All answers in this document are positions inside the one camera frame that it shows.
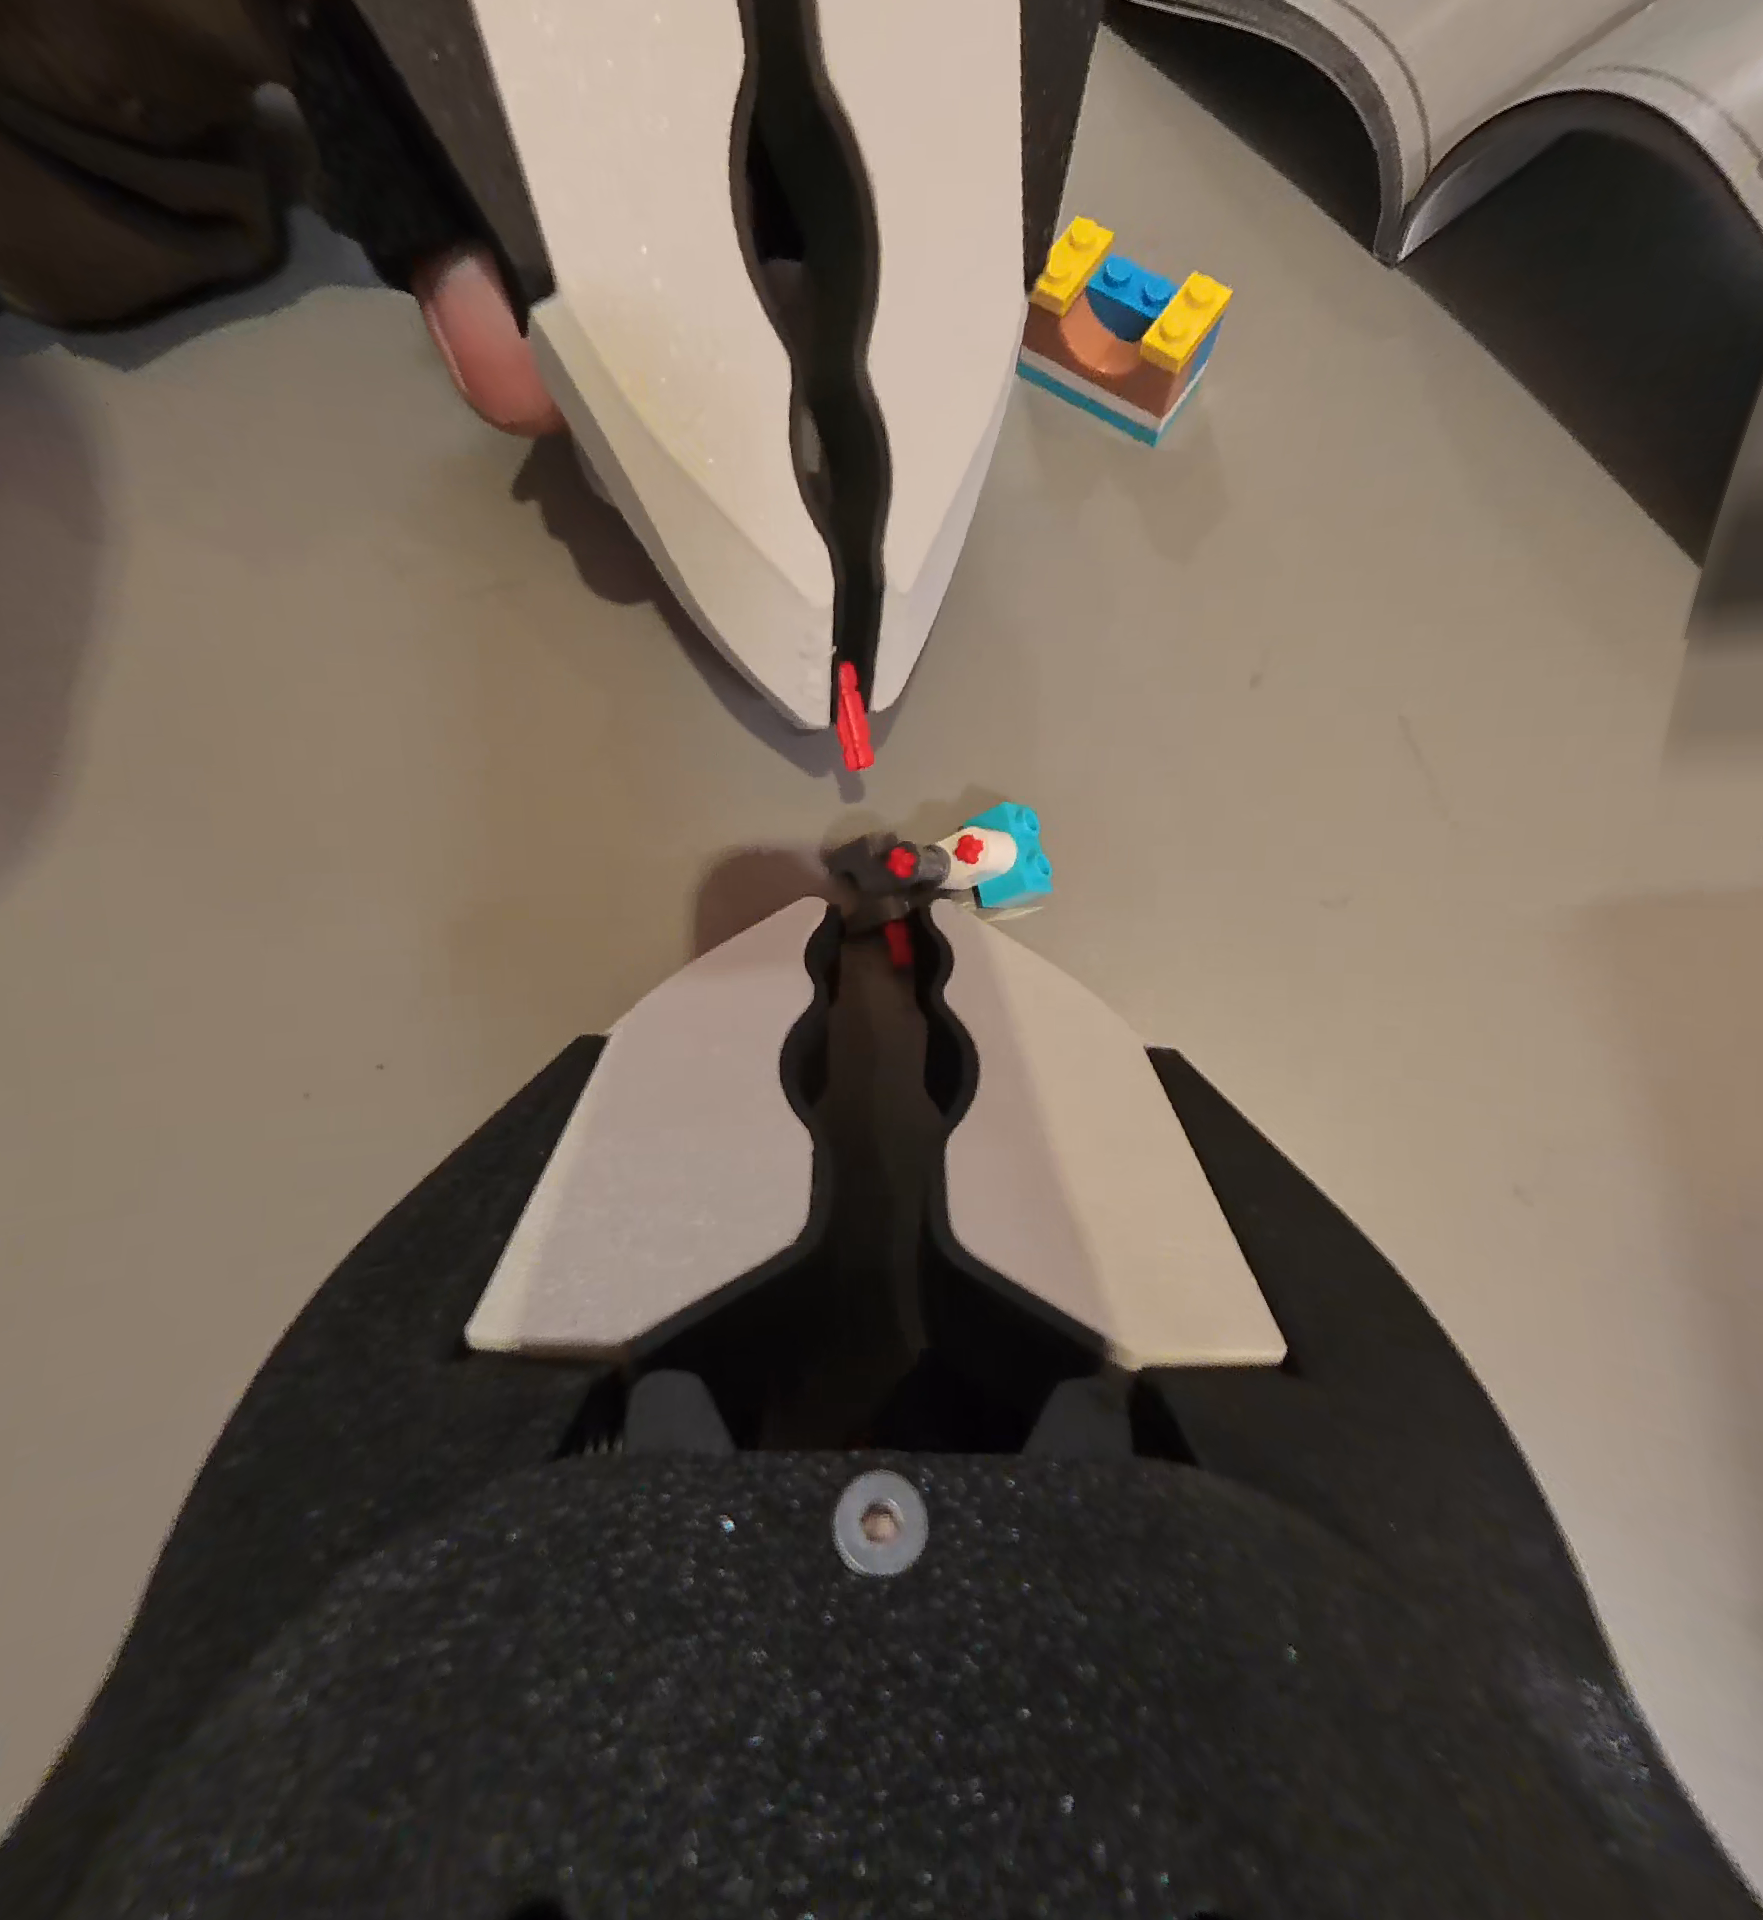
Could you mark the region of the small toy brick assembly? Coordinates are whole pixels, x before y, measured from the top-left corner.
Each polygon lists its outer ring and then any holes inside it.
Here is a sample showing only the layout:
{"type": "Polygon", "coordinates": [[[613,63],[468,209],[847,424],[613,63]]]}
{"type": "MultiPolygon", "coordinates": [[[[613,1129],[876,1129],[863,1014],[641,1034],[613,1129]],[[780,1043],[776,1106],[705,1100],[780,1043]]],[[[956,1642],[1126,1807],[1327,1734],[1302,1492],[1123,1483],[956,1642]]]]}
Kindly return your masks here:
{"type": "Polygon", "coordinates": [[[1054,894],[1041,818],[1021,805],[995,805],[939,840],[866,830],[829,850],[825,872],[841,886],[844,931],[876,936],[895,969],[914,967],[914,919],[936,900],[1009,919],[1054,894]]]}

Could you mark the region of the person's left hand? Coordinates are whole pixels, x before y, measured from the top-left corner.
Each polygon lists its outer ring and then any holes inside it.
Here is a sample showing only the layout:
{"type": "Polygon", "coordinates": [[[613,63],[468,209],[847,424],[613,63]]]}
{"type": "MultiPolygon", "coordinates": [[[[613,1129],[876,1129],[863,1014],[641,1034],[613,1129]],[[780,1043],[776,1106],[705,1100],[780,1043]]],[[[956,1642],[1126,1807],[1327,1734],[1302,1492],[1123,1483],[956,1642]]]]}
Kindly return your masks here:
{"type": "Polygon", "coordinates": [[[567,430],[488,251],[452,247],[421,260],[413,300],[452,386],[475,417],[532,440],[567,430]]]}

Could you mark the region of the colourful toy brick build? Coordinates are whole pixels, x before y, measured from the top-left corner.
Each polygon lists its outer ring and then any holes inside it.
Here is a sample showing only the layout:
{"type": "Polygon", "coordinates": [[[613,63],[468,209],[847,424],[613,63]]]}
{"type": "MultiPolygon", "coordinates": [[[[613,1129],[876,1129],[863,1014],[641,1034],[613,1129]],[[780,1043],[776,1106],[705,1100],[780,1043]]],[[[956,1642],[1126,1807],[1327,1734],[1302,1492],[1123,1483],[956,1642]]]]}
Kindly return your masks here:
{"type": "Polygon", "coordinates": [[[1200,392],[1228,307],[1228,280],[1149,270],[1111,227],[1076,217],[1029,287],[1014,373],[1123,439],[1160,446],[1200,392]]]}

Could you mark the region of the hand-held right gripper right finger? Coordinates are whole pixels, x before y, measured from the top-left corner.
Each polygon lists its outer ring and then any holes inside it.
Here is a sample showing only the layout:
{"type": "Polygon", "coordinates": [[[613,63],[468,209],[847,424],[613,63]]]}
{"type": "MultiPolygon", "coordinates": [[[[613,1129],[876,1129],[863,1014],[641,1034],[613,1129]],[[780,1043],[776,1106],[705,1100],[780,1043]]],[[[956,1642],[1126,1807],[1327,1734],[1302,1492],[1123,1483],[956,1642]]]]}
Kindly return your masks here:
{"type": "Polygon", "coordinates": [[[1281,1362],[1287,1341],[1133,1025],[973,916],[936,916],[973,1046],[947,1145],[965,1253],[1126,1368],[1281,1362]]]}

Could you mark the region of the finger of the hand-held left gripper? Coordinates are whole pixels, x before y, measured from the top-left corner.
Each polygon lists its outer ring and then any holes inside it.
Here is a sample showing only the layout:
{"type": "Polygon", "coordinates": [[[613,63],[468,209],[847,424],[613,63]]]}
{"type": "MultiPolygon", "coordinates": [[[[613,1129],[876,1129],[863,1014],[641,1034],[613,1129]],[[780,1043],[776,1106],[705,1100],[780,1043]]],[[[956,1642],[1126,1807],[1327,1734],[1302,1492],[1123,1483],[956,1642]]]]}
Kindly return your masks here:
{"type": "Polygon", "coordinates": [[[880,236],[871,383],[890,440],[873,709],[931,632],[1021,337],[1020,2],[820,2],[880,236]]]}
{"type": "Polygon", "coordinates": [[[555,280],[532,307],[543,376],[690,619],[825,729],[834,584],[735,217],[742,10],[473,10],[555,280]]]}

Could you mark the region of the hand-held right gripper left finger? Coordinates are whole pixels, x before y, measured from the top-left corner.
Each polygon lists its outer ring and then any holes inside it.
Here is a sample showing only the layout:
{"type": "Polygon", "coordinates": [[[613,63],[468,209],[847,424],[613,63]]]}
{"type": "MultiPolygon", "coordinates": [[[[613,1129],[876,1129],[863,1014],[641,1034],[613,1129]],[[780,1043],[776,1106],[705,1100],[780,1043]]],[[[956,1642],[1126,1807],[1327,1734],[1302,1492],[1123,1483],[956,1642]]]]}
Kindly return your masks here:
{"type": "Polygon", "coordinates": [[[801,1240],[834,940],[825,900],[787,905],[609,1031],[464,1330],[473,1353],[627,1355],[801,1240]]]}

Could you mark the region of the grey instruction booklet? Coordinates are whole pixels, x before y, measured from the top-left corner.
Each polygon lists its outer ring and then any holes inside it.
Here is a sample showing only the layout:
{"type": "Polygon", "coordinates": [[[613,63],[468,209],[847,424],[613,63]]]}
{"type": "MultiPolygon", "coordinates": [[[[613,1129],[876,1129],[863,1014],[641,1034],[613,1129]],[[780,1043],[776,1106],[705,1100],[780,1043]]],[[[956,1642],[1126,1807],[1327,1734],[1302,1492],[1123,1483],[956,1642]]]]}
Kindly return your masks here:
{"type": "Polygon", "coordinates": [[[1763,2],[1119,2],[1763,619],[1763,2]]]}

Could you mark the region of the person's left forearm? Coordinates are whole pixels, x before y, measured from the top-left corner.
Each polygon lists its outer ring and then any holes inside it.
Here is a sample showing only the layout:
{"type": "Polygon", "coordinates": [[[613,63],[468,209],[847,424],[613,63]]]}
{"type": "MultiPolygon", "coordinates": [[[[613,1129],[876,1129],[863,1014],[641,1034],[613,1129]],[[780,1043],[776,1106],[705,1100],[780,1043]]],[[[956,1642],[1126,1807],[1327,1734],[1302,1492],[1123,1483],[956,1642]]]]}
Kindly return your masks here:
{"type": "Polygon", "coordinates": [[[118,328],[273,274],[288,2],[0,2],[0,308],[118,328]]]}

